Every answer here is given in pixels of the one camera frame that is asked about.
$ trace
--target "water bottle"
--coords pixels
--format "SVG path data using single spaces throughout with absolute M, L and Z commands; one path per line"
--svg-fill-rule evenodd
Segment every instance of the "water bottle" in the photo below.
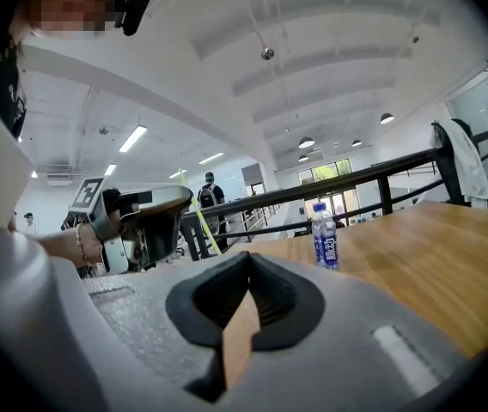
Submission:
M 336 243 L 336 223 L 326 210 L 325 203 L 313 205 L 313 239 L 316 263 L 319 267 L 339 270 L 338 245 Z

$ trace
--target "person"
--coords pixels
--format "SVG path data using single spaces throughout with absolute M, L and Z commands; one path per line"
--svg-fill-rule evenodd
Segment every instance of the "person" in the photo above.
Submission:
M 19 69 L 21 42 L 31 33 L 75 36 L 74 33 L 91 32 L 93 35 L 124 13 L 119 10 L 119 3 L 126 1 L 0 0 L 0 119 L 14 139 L 21 135 L 27 112 L 27 96 L 21 86 Z M 89 224 L 37 235 L 34 222 L 30 222 L 31 218 L 27 221 L 24 233 L 38 241 L 50 256 L 69 259 L 76 267 L 101 261 L 102 244 Z M 119 224 L 116 216 L 113 221 Z M 11 222 L 7 228 L 13 232 L 15 224 Z
M 24 217 L 27 220 L 27 225 L 25 226 L 24 231 L 26 233 L 37 233 L 36 225 L 34 224 L 34 215 L 32 215 L 32 212 L 26 213 Z
M 205 185 L 202 186 L 202 189 L 198 192 L 198 202 L 202 203 L 201 197 L 203 197 L 203 191 L 208 190 L 208 192 L 212 193 L 215 202 L 213 204 L 210 204 L 210 206 L 213 206 L 215 204 L 223 204 L 225 203 L 225 194 L 223 193 L 223 189 L 221 189 L 219 186 L 217 186 L 215 182 L 216 178 L 213 175 L 213 173 L 206 173 L 205 175 Z M 227 222 L 225 221 L 225 216 L 224 215 L 219 215 L 219 234 L 222 235 L 224 233 L 227 233 Z M 221 251 L 224 251 L 227 249 L 228 244 L 227 244 L 227 239 L 219 239 L 217 241 L 217 247 Z

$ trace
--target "white ceiling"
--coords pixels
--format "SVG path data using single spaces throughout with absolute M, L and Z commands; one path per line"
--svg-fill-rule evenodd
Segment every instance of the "white ceiling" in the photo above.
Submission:
M 27 54 L 29 69 L 75 81 L 27 73 L 24 133 L 44 143 L 28 149 L 33 157 L 104 167 L 140 115 L 149 132 L 123 162 L 133 177 L 161 177 L 218 150 L 287 169 L 303 136 L 325 156 L 356 138 L 374 144 L 483 64 L 488 27 L 467 0 L 152 0 L 130 39 L 33 38 Z M 89 70 L 70 73 L 67 59 Z M 93 69 L 120 82 L 107 87 Z M 396 120 L 380 125 L 384 112 Z

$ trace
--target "bottle cap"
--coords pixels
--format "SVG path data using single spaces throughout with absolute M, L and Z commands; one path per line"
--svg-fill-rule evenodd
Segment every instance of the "bottle cap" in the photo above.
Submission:
M 320 210 L 326 210 L 326 203 L 315 203 L 313 205 L 314 212 L 319 212 Z

